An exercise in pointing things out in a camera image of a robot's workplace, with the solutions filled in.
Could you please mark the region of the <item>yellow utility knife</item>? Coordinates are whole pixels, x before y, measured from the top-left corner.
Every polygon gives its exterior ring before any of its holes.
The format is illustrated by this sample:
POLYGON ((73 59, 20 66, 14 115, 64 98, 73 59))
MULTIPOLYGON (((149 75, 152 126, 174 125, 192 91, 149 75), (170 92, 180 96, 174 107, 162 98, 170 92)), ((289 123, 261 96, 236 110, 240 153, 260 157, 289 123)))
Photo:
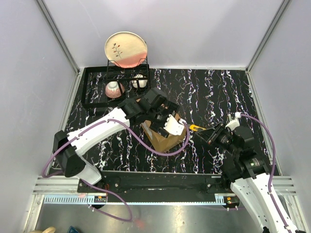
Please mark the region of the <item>yellow utility knife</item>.
POLYGON ((188 128, 194 132, 204 131, 206 128, 194 125, 194 124, 188 124, 188 128))

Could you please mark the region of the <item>brown cardboard express box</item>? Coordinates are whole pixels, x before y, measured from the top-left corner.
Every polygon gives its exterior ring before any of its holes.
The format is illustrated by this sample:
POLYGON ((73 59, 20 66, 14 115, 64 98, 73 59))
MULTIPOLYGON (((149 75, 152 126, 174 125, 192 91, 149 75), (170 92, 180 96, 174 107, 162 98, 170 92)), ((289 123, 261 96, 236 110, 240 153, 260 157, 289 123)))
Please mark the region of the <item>brown cardboard express box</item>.
MULTIPOLYGON (((144 122, 140 124, 143 131, 147 135, 147 138, 151 142, 153 149, 160 153, 168 153, 173 147, 177 146, 178 144, 182 143, 184 140, 186 133, 186 128, 184 129, 181 135, 172 135, 169 134, 167 138, 160 136, 159 134, 152 131, 149 126, 151 121, 155 120, 157 110, 160 106, 179 106, 176 103, 173 103, 167 100, 165 97, 157 96, 154 98, 153 101, 148 101, 146 98, 139 98, 136 100, 137 104, 139 105, 140 109, 147 114, 147 118, 144 122)), ((181 117, 178 113, 174 116, 176 120, 179 120, 181 117)))

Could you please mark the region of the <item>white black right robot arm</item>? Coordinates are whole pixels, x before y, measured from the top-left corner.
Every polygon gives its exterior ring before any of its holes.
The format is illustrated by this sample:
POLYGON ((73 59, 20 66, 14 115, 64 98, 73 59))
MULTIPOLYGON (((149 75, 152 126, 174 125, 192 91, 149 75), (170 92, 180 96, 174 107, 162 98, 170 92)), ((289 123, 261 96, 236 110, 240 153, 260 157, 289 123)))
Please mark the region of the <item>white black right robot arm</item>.
POLYGON ((254 148, 251 129, 231 130, 220 123, 197 133, 210 147, 224 149, 221 188, 233 192, 254 220, 259 233, 298 233, 269 181, 272 168, 268 157, 254 148))

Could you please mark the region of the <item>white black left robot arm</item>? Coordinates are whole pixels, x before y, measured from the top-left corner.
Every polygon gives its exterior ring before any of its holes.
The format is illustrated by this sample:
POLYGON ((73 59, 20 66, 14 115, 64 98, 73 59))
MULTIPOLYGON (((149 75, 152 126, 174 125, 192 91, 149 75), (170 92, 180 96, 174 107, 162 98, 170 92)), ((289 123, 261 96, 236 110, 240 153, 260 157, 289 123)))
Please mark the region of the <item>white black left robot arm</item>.
POLYGON ((94 192, 104 189, 105 180, 100 171, 83 155, 108 137, 145 121, 159 133, 181 135, 184 125, 175 118, 179 106, 167 99, 158 88, 151 88, 146 94, 123 100, 107 115, 95 122, 70 133, 59 131, 54 135, 53 153, 61 173, 67 177, 78 177, 88 182, 94 192))

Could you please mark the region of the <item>small white cup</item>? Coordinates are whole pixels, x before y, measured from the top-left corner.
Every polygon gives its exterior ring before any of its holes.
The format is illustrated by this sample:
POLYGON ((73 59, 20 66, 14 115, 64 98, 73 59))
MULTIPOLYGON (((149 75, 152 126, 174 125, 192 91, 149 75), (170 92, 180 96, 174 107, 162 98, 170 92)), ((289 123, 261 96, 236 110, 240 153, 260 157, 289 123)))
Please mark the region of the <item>small white cup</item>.
POLYGON ((137 74, 134 79, 131 81, 131 84, 134 88, 145 88, 147 85, 148 80, 147 79, 142 79, 145 78, 145 76, 141 74, 137 74))

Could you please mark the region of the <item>pink patterned bowl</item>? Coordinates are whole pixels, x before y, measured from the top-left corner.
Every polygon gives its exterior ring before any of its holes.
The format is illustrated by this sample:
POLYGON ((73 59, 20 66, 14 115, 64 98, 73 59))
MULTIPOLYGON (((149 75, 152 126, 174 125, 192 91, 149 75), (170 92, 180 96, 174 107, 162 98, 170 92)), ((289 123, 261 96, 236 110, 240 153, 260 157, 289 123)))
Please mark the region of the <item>pink patterned bowl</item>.
POLYGON ((124 86, 116 81, 109 82, 105 87, 105 94, 108 98, 116 99, 122 96, 124 86))

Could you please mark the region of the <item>beige pink floral plate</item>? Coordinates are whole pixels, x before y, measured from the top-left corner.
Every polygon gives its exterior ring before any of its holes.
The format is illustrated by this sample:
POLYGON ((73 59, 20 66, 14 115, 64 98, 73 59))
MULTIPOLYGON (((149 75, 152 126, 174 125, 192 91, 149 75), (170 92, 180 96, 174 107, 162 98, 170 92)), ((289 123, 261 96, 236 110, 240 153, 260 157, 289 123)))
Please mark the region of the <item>beige pink floral plate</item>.
POLYGON ((146 42, 132 32, 117 32, 111 35, 104 46, 109 61, 122 68, 136 67, 147 58, 146 42))

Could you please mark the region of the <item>dark blue tray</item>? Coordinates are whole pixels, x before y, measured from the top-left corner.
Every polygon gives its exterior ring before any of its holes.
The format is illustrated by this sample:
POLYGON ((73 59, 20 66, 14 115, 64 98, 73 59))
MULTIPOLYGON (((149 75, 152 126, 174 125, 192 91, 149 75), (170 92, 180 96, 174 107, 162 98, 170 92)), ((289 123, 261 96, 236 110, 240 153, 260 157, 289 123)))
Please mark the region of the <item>dark blue tray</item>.
POLYGON ((73 226, 70 226, 68 228, 67 233, 79 233, 79 231, 77 229, 75 229, 73 226))

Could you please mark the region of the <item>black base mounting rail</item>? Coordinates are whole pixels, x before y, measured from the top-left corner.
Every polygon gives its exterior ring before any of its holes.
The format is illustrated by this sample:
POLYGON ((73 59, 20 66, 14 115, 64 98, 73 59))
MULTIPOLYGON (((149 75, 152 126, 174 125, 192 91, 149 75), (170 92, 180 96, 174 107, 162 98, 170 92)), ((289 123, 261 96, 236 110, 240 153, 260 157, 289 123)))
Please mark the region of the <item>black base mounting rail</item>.
POLYGON ((115 193, 125 191, 191 190, 199 193, 229 193, 229 179, 217 174, 102 171, 96 187, 115 193))

